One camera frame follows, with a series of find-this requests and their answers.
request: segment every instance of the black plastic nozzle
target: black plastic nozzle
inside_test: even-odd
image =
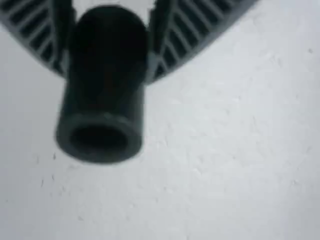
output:
[[[124,8],[96,7],[74,28],[68,50],[58,145],[76,159],[92,163],[133,157],[143,141],[145,25]]]

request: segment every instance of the black plastic part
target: black plastic part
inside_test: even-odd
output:
[[[148,35],[143,22],[117,6],[89,10],[69,42],[68,82],[56,139],[69,155],[117,163],[143,141]]]

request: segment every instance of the white wall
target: white wall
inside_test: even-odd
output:
[[[318,240],[319,26],[318,0],[261,0],[148,88],[143,151],[104,167],[57,149],[64,81],[1,27],[0,239]]]

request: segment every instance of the tube opening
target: tube opening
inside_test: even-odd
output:
[[[128,139],[120,130],[105,125],[88,125],[71,133],[70,143],[84,154],[116,155],[128,147]]]

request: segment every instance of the circular hole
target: circular hole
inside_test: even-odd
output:
[[[121,131],[104,125],[78,128],[70,140],[78,151],[86,154],[114,155],[128,146],[128,140]]]

